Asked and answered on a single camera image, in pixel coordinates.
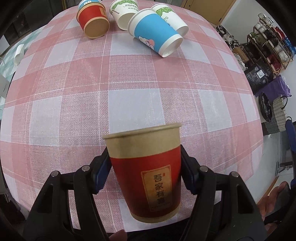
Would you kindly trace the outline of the right hand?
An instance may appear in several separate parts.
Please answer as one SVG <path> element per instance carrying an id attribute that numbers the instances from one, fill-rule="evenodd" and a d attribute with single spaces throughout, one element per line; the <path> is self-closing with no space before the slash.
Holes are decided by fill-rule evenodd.
<path id="1" fill-rule="evenodd" d="M 258 202 L 257 207 L 263 221 L 265 220 L 266 216 L 270 215 L 274 211 L 279 194 L 283 192 L 283 190 L 285 190 L 286 188 L 289 189 L 290 186 L 286 181 L 283 181 L 279 186 L 276 186 L 269 195 L 262 197 L 260 202 Z M 268 236 L 275 231 L 279 223 L 280 220 L 276 220 L 276 222 L 268 223 L 267 225 L 265 225 Z"/>

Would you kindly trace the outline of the left hand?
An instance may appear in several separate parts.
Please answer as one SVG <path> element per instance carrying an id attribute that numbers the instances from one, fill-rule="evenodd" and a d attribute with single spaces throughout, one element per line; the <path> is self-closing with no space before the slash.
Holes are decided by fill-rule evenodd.
<path id="1" fill-rule="evenodd" d="M 119 230 L 109 237 L 110 241 L 127 241 L 127 233 L 125 230 Z"/>

